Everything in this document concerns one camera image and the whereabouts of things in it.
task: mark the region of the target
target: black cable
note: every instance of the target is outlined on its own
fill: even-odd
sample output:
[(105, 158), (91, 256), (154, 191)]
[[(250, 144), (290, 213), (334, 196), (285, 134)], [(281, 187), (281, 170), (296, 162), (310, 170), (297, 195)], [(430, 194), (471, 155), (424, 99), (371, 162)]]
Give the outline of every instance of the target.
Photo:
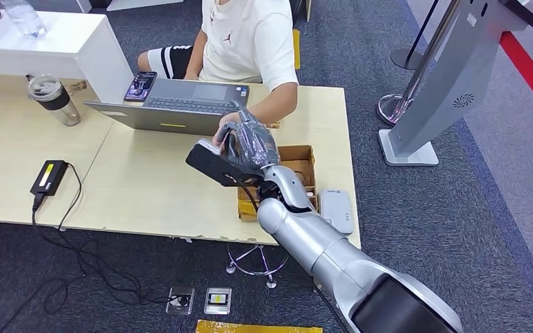
[(254, 210), (258, 213), (258, 205), (256, 204), (256, 200), (254, 199), (254, 197), (252, 196), (252, 194), (250, 193), (250, 189), (248, 189), (248, 187), (246, 186), (246, 184), (244, 184), (244, 182), (242, 182), (240, 179), (238, 178), (234, 178), (233, 176), (230, 176), (231, 179), (233, 179), (235, 182), (237, 182), (238, 184), (240, 184), (240, 187), (242, 187), (242, 189), (244, 190), (244, 192), (246, 192), (246, 195), (248, 196), (248, 198), (250, 199), (250, 201), (252, 202), (252, 206), (254, 207)]
[[(68, 288), (69, 285), (72, 282), (75, 282), (81, 278), (87, 278), (90, 275), (96, 276), (98, 278), (101, 278), (103, 281), (105, 287), (107, 288), (109, 294), (118, 302), (125, 304), (125, 305), (150, 305), (150, 304), (166, 304), (168, 302), (171, 302), (172, 300), (178, 299), (180, 296), (172, 296), (169, 298), (163, 298), (163, 297), (153, 297), (154, 289), (149, 289), (148, 291), (144, 292), (144, 289), (142, 288), (142, 284), (140, 283), (139, 279), (135, 277), (134, 275), (130, 273), (121, 272), (111, 265), (107, 263), (99, 254), (99, 243), (96, 239), (90, 239), (81, 244), (81, 246), (75, 246), (66, 236), (60, 231), (62, 224), (70, 214), (70, 212), (73, 210), (73, 208), (76, 206), (78, 199), (81, 197), (81, 194), (83, 193), (83, 184), (81, 182), (80, 177), (78, 176), (78, 173), (76, 172), (76, 169), (73, 164), (68, 163), (68, 165), (73, 169), (74, 175), (76, 176), (76, 180), (78, 181), (78, 192), (75, 195), (73, 201), (71, 202), (71, 205), (68, 207), (68, 210), (65, 212), (64, 216), (60, 220), (60, 223), (58, 224), (58, 227), (56, 228), (56, 235), (58, 236), (58, 240), (55, 240), (49, 236), (47, 236), (43, 230), (42, 226), (39, 226), (36, 223), (36, 213), (38, 209), (40, 208), (40, 205), (42, 204), (44, 200), (43, 194), (38, 194), (34, 198), (34, 203), (32, 206), (32, 212), (31, 212), (31, 222), (32, 226), (34, 227), (35, 231), (43, 238), (43, 240), (47, 241), (48, 243), (64, 248), (66, 250), (71, 250), (76, 253), (76, 258), (78, 262), (78, 266), (81, 269), (81, 272), (83, 273), (80, 277), (75, 277), (73, 279), (70, 279), (69, 281), (66, 281), (62, 278), (53, 278), (49, 279), (45, 282), (43, 282), (35, 291), (34, 293), (28, 298), (20, 307), (18, 307), (15, 310), (15, 313), (7, 323), (0, 329), (0, 332), (4, 331), (11, 322), (21, 313), (23, 308), (27, 306), (29, 302), (31, 302), (40, 292), (45, 288), (46, 286), (50, 285), (53, 282), (60, 282), (61, 285), (57, 288), (55, 288), (52, 292), (48, 293), (46, 297), (44, 298), (44, 305), (43, 309), (44, 312), (47, 314), (55, 314), (58, 311), (62, 309), (64, 304), (66, 303), (66, 300), (68, 298)], [(94, 251), (86, 249), (88, 245), (94, 244)], [(114, 284), (110, 278), (116, 277), (120, 278), (120, 280), (123, 280), (126, 282), (129, 287), (120, 287), (118, 284)], [(59, 304), (57, 304), (54, 309), (48, 308), (49, 300), (52, 299), (52, 297), (57, 294), (60, 290), (64, 290), (64, 296)], [(128, 295), (131, 295), (134, 299), (132, 300), (124, 300), (120, 298), (116, 293), (125, 293)]]
[[(256, 212), (258, 213), (258, 206), (256, 205), (256, 201), (254, 200), (254, 198), (252, 197), (250, 191), (248, 190), (248, 187), (246, 187), (246, 185), (239, 181), (238, 179), (236, 178), (233, 178), (234, 180), (236, 180), (236, 182), (238, 184), (240, 184), (242, 186), (242, 189), (244, 190), (244, 192), (246, 192), (246, 195), (248, 196), (248, 198), (252, 201), (252, 205), (254, 206), (254, 209), (256, 210)], [(287, 252), (287, 254), (289, 256), (291, 256), (291, 254), (289, 253), (289, 251), (287, 251), (287, 249), (284, 247), (284, 246), (281, 246), (282, 249), (285, 250), (285, 252)], [(311, 275), (307, 274), (307, 276), (309, 277), (309, 280), (310, 282), (312, 283), (312, 286), (314, 287), (315, 291), (318, 293), (318, 295), (320, 296), (320, 298), (322, 299), (322, 301), (324, 301), (324, 303), (328, 306), (328, 309), (330, 309), (330, 312), (332, 312), (332, 315), (334, 315), (334, 318), (336, 319), (336, 321), (338, 322), (338, 325), (340, 325), (340, 328), (342, 329), (342, 332), (344, 333), (350, 333), (350, 331), (348, 330), (348, 328), (346, 327), (346, 324), (344, 323), (344, 321), (342, 320), (342, 318), (340, 318), (340, 316), (338, 315), (338, 313), (336, 312), (336, 309), (334, 309), (334, 307), (332, 306), (332, 303), (330, 303), (330, 301), (326, 298), (326, 296), (322, 293), (322, 291), (320, 290), (320, 288), (318, 288), (318, 286), (316, 285), (316, 283), (314, 282), (314, 279)]]
[(68, 163), (68, 165), (72, 168), (72, 171), (74, 171), (74, 175), (76, 177), (76, 180), (78, 181), (78, 192), (76, 192), (76, 195), (75, 195), (72, 203), (70, 204), (70, 206), (68, 207), (68, 210), (66, 211), (66, 213), (64, 214), (64, 216), (60, 220), (60, 224), (58, 224), (58, 229), (59, 230), (61, 229), (62, 224), (64, 223), (64, 221), (65, 221), (66, 217), (68, 216), (68, 214), (70, 213), (70, 211), (72, 211), (72, 209), (74, 208), (74, 206), (78, 202), (78, 198), (80, 198), (81, 194), (83, 193), (83, 182), (81, 182), (81, 178), (78, 177), (78, 173), (76, 172), (76, 169), (74, 168), (74, 165), (72, 165), (72, 163)]
[(330, 303), (330, 301), (326, 298), (326, 296), (321, 292), (320, 288), (318, 288), (318, 286), (314, 282), (314, 279), (311, 276), (310, 276), (310, 282), (312, 283), (312, 286), (314, 287), (314, 289), (318, 293), (318, 295), (320, 295), (320, 298), (328, 306), (328, 309), (330, 309), (330, 312), (332, 312), (332, 314), (334, 315), (334, 318), (336, 318), (336, 321), (338, 322), (338, 325), (340, 325), (340, 328), (342, 329), (342, 332), (350, 333), (350, 331), (346, 327), (346, 324), (344, 323), (342, 318), (340, 318), (340, 316), (338, 316), (338, 313), (336, 312), (336, 309), (334, 309), (334, 307), (332, 306), (332, 303)]
[[(8, 326), (9, 324), (11, 324), (11, 322), (13, 322), (13, 319), (15, 319), (15, 317), (17, 317), (19, 315), (19, 313), (21, 313), (21, 311), (25, 308), (25, 306), (27, 304), (29, 304), (29, 302), (31, 302), (40, 292), (43, 288), (45, 288), (46, 286), (48, 286), (49, 284), (51, 284), (52, 282), (61, 282), (62, 284), (60, 286), (58, 286), (57, 288), (55, 288), (53, 291), (51, 291), (50, 293), (48, 293), (46, 295), (46, 297), (44, 298), (44, 304), (43, 304), (43, 309), (44, 309), (44, 312), (46, 312), (47, 314), (56, 314), (58, 311), (60, 311), (62, 309), (62, 306), (64, 305), (64, 303), (66, 302), (66, 299), (68, 298), (68, 286), (79, 280), (79, 279), (82, 279), (84, 278), (83, 276), (79, 276), (79, 277), (75, 277), (73, 279), (70, 279), (70, 281), (66, 281), (64, 279), (61, 279), (61, 278), (58, 278), (58, 277), (55, 277), (53, 279), (48, 279), (46, 280), (45, 282), (43, 282), (35, 291), (34, 293), (30, 296), (30, 298), (28, 298), (20, 307), (17, 308), (17, 310), (15, 310), (15, 313), (13, 314), (13, 316), (11, 316), (11, 318), (9, 318), (9, 320), (7, 321), (7, 323), (5, 323), (5, 325), (3, 325), (0, 329), (0, 333), (3, 332)], [(60, 304), (55, 307), (54, 309), (48, 309), (48, 300), (50, 300), (52, 298), (52, 296), (54, 296), (59, 290), (61, 290), (61, 288), (64, 288), (64, 298), (62, 299), (62, 302), (60, 302)]]

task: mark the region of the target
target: hand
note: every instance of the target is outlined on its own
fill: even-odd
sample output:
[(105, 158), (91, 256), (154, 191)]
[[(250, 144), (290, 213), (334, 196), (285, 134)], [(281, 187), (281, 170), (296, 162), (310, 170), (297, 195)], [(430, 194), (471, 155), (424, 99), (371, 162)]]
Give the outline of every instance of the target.
[(183, 78), (183, 80), (192, 80), (192, 81), (197, 81), (198, 79), (199, 79), (199, 75), (193, 74), (193, 73), (186, 73), (185, 77)]
[(218, 146), (218, 147), (221, 146), (222, 142), (217, 141), (217, 133), (219, 132), (219, 130), (221, 130), (223, 125), (225, 125), (228, 121), (234, 121), (234, 122), (239, 123), (240, 116), (238, 115), (238, 112), (228, 113), (219, 120), (219, 127), (217, 128), (217, 131), (215, 132), (213, 139), (212, 139), (212, 144), (214, 146)]

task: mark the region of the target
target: silver robotic arm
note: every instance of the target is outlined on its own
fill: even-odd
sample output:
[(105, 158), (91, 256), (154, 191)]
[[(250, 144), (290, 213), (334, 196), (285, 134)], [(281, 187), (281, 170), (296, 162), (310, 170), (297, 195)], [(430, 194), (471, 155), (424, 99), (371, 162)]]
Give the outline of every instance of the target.
[(282, 200), (261, 201), (260, 225), (322, 284), (354, 332), (463, 332), (435, 293), (372, 260), (322, 219), (292, 170), (275, 165), (264, 174)]
[(458, 315), (412, 276), (372, 260), (312, 207), (296, 174), (278, 164), (268, 130), (235, 104), (241, 123), (219, 133), (221, 150), (200, 140), (187, 163), (223, 186), (258, 186), (261, 227), (321, 283), (354, 332), (462, 333)]

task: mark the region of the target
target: white t-shirt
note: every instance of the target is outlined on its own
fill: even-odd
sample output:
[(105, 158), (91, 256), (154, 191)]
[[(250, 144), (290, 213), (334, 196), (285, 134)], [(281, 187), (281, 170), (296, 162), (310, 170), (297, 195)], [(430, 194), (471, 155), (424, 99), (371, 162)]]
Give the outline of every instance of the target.
[(208, 36), (200, 80), (297, 83), (289, 0), (203, 0)]

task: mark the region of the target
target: black power adapter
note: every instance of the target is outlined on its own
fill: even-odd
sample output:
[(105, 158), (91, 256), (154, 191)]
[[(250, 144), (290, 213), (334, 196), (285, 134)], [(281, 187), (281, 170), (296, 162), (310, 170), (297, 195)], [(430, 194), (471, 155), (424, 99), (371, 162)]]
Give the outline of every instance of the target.
[(45, 196), (53, 196), (58, 190), (68, 163), (62, 160), (47, 160), (37, 175), (30, 192), (35, 196), (32, 210), (35, 212), (44, 201)]

